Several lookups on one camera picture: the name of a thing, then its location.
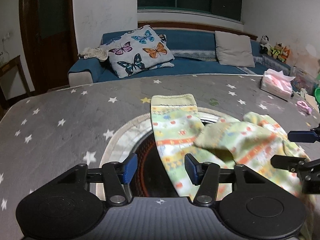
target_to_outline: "butterfly pillow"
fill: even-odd
[[[110,64],[119,78],[134,75],[174,59],[166,46],[166,36],[145,25],[107,44]]]

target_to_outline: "panda plush toy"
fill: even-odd
[[[269,44],[269,38],[263,35],[260,40],[260,54],[267,54],[270,50],[271,45]]]

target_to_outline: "door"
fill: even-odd
[[[68,85],[77,60],[72,0],[20,0],[23,48],[37,93]]]

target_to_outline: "stuffed toy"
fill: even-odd
[[[289,54],[290,54],[290,49],[287,49],[287,46],[285,46],[282,51],[282,54],[278,55],[278,59],[281,62],[285,63],[287,61],[287,58],[289,57]]]
[[[268,55],[273,57],[274,59],[277,59],[278,56],[282,54],[282,51],[282,43],[276,43],[274,47],[270,48],[270,51],[268,51]]]
[[[260,40],[260,54],[267,54],[270,51],[269,37],[263,35]]]

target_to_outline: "pink tissue pack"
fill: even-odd
[[[288,101],[292,94],[291,81],[294,78],[285,76],[282,71],[277,72],[269,68],[263,74],[261,89]]]

